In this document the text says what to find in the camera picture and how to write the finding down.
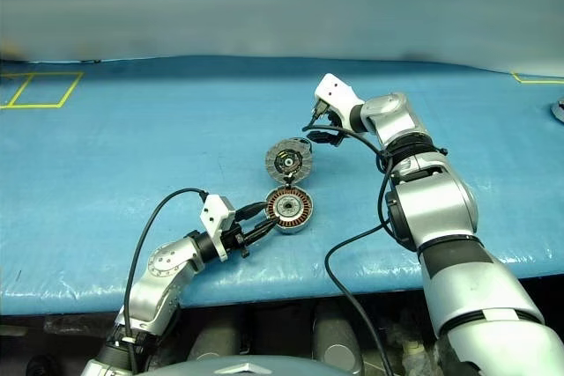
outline blue table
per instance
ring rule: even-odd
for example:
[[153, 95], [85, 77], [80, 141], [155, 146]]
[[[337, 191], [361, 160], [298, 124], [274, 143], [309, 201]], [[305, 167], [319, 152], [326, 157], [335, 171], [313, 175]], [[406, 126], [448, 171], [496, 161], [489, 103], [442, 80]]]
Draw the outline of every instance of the blue table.
[[[117, 310], [137, 237], [160, 199], [181, 187], [226, 195], [235, 206], [264, 199], [276, 187], [264, 154], [300, 134], [326, 72], [364, 99], [408, 93], [477, 197], [487, 247], [519, 277], [564, 272], [564, 125], [550, 113], [564, 85], [431, 63], [12, 64], [0, 82], [0, 313]], [[184, 306], [338, 292], [323, 257], [375, 224], [382, 176], [354, 140], [316, 145], [314, 155], [314, 171], [299, 184], [315, 202], [308, 228], [272, 234], [246, 260], [213, 263], [183, 293]], [[202, 227], [200, 207], [186, 195], [162, 211], [140, 269], [156, 246]], [[354, 292], [420, 287], [415, 254], [383, 233], [332, 263]]]

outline robotic arm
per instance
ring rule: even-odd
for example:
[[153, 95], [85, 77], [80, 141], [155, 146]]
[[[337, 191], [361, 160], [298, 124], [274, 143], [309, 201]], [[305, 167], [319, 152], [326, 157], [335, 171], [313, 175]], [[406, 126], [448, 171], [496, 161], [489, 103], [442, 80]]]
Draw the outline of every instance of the robotic arm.
[[240, 222], [264, 210], [266, 203], [252, 203], [235, 210], [220, 195], [206, 195], [200, 219], [205, 232], [193, 231], [181, 240], [157, 248], [149, 257], [145, 273], [130, 294], [130, 327], [126, 336], [124, 308], [97, 358], [90, 360], [83, 376], [129, 376], [132, 374], [130, 346], [134, 360], [142, 365], [170, 329], [178, 310], [178, 298], [192, 278], [207, 262], [227, 260], [229, 252], [240, 249], [247, 257], [247, 246], [261, 239], [278, 222], [266, 219], [243, 233]]
[[[378, 138], [390, 168], [392, 237], [416, 252], [445, 375], [564, 375], [564, 345], [525, 289], [476, 236], [478, 209], [446, 151], [434, 147], [402, 93], [364, 102], [327, 74], [315, 90], [313, 123]], [[345, 137], [308, 137], [339, 145]]]

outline gray wall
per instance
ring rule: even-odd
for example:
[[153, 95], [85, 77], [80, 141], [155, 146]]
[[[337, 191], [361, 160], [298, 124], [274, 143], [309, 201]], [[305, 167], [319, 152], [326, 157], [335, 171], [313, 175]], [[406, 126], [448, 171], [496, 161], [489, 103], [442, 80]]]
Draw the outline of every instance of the gray wall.
[[1, 49], [421, 59], [564, 75], [564, 0], [0, 0]]

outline metal disc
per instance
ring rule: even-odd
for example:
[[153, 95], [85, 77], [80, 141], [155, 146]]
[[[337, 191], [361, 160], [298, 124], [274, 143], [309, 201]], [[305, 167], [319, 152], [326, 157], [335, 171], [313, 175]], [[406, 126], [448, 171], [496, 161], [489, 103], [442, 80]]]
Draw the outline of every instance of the metal disc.
[[297, 187], [278, 187], [266, 197], [266, 216], [280, 219], [277, 229], [295, 233], [308, 224], [314, 204], [309, 194]]
[[311, 143], [306, 138], [288, 138], [274, 144], [266, 153], [266, 171], [277, 182], [292, 183], [306, 178], [311, 172], [313, 156]]

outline yellow tape marking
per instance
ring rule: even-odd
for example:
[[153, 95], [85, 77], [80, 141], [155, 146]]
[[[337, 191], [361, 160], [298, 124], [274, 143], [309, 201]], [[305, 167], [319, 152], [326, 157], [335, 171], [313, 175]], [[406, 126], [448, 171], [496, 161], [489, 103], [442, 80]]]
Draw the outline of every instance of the yellow tape marking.
[[[18, 97], [26, 89], [27, 85], [33, 79], [34, 76], [39, 75], [76, 75], [70, 87], [67, 89], [65, 94], [59, 100], [58, 103], [31, 103], [31, 104], [15, 104]], [[0, 109], [58, 109], [63, 106], [64, 102], [67, 101], [69, 96], [72, 94], [74, 89], [77, 87], [78, 81], [85, 75], [84, 72], [22, 72], [19, 74], [0, 74], [0, 77], [27, 77], [26, 81], [19, 87], [16, 93], [11, 97], [10, 102], [6, 106], [0, 106]]]
[[522, 79], [515, 72], [511, 75], [521, 84], [564, 84], [564, 79]]

